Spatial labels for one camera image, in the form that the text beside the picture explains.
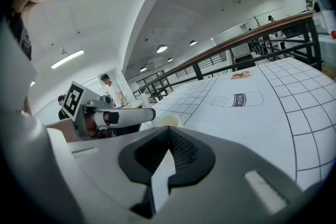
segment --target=man in white shirt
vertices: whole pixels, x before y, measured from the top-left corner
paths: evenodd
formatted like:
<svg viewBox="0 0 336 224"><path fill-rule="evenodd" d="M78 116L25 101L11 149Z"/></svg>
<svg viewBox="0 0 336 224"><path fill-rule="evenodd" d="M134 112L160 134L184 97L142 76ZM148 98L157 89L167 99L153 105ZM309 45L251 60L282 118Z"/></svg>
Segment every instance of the man in white shirt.
<svg viewBox="0 0 336 224"><path fill-rule="evenodd" d="M122 108L123 106L125 106L125 102L119 85L116 83L112 85L112 81L107 74L101 75L100 79L106 85L106 90L109 92L110 97L113 99L115 106L117 108Z"/></svg>

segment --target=railing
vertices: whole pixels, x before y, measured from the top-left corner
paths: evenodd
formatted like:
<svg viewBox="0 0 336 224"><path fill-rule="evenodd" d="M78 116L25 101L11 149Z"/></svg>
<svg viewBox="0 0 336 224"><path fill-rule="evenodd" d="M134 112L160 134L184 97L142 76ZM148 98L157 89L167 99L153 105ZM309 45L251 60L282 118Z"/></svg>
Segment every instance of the railing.
<svg viewBox="0 0 336 224"><path fill-rule="evenodd" d="M294 15L282 20L278 20L276 22L258 27L251 31L248 31L242 35L234 37L226 42L223 42L193 58L190 60L182 63L181 65L169 70L165 74L159 76L158 78L154 79L150 83L144 85L140 89L134 91L133 94L137 92L141 92L142 90L146 89L146 87L153 85L157 81L160 81L164 78L171 76L172 74L176 74L177 77L184 76L186 74L190 74L195 72L194 77L188 78L183 81L179 81L177 83L168 84L164 87L155 89L151 91L152 96L157 97L159 100L162 99L163 95L160 96L159 92L162 92L165 88L171 87L177 84L186 83L188 81L198 79L202 80L203 77L213 75L215 73L219 73L228 69L232 69L232 71L236 71L239 67L244 67L247 65L253 65L257 61L261 61L264 59L268 59L270 61L277 60L280 55L282 54L289 54L292 55L299 60L305 61L307 64L314 66L318 70L321 70L321 51L320 51L320 44L318 40L318 34L315 28L315 24L313 22L313 14L312 12L306 12L298 15ZM283 31L287 38L297 37L303 35L304 39L270 39L269 34ZM295 42L298 45L293 46L291 48L279 49L273 46L272 42ZM205 68L213 63L213 57L219 55L219 57L223 57L226 55L224 52L229 50L230 54L233 56L232 49L242 45L242 44L249 44L249 47L253 47L255 51L260 55L256 58L249 59L246 61L241 61L236 63L233 62L232 65L219 68L216 70L212 70L207 73L202 73L201 69ZM312 47L314 48L314 57L312 56ZM300 55L295 53L295 51L299 49L305 48L307 50L307 55Z"/></svg>

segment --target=wooden handrail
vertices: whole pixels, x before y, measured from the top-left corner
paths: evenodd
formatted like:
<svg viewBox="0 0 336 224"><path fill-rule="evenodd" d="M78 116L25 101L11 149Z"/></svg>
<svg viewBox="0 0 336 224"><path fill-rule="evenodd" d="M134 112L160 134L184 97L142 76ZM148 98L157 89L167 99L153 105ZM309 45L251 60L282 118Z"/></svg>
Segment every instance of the wooden handrail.
<svg viewBox="0 0 336 224"><path fill-rule="evenodd" d="M191 66L193 63L195 62L199 62L207 57L210 57L214 54L217 54L217 53L220 53L222 52L225 48L229 47L229 46L232 46L234 44L237 44L239 42L242 42L242 41L250 41L251 39L253 39L255 36L257 35L261 35L267 31L271 31L273 29L277 29L281 26L286 26L286 25L290 25L290 24L293 24L293 23L298 23L300 21L304 21L304 20L307 20L307 19L312 19L313 17L313 12L305 12L305 13L300 13L298 15L293 15L293 16L290 16L290 17L287 17L285 19L281 19L281 20L277 20L273 23L269 23L269 24L266 24L266 25L263 25L263 26L260 26L258 28L255 28L251 31L248 31L248 32L245 32L239 36L236 36L232 39L229 39L213 48L210 48L209 50L206 50L205 52L189 59L188 61L185 61L184 63L178 65L177 67L174 67L173 69L169 70L168 72L162 74L161 76L157 77L156 79L154 79L153 81L151 81L150 83L142 86L141 88L145 88L149 85L151 85L152 83L155 83L161 79L164 79L166 77L169 77L171 76L172 74L175 74L176 72L179 72L180 70L184 69L184 68L187 68L189 66Z"/></svg>

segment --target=white cup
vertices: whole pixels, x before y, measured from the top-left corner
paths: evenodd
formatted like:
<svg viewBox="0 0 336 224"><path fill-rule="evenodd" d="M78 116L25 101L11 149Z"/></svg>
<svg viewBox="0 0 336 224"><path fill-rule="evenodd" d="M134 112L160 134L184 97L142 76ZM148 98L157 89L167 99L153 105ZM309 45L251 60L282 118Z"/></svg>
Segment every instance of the white cup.
<svg viewBox="0 0 336 224"><path fill-rule="evenodd" d="M180 118L174 115L166 116L162 119L153 120L152 121L154 127L162 127L162 126L172 126L179 127L181 126Z"/></svg>

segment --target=grid pattern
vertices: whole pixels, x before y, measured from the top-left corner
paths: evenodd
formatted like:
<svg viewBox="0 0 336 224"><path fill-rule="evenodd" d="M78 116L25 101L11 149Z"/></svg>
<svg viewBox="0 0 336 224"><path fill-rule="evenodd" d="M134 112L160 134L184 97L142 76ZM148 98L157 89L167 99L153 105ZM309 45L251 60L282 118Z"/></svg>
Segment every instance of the grid pattern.
<svg viewBox="0 0 336 224"><path fill-rule="evenodd" d="M258 66L277 94L291 129L296 182L324 180L336 157L336 83L293 58Z"/></svg>
<svg viewBox="0 0 336 224"><path fill-rule="evenodd" d="M181 125L184 125L206 97L217 78L218 76L181 85L152 107L156 111L156 118L175 115L180 118ZM151 127L152 122L145 122L141 125L140 131Z"/></svg>

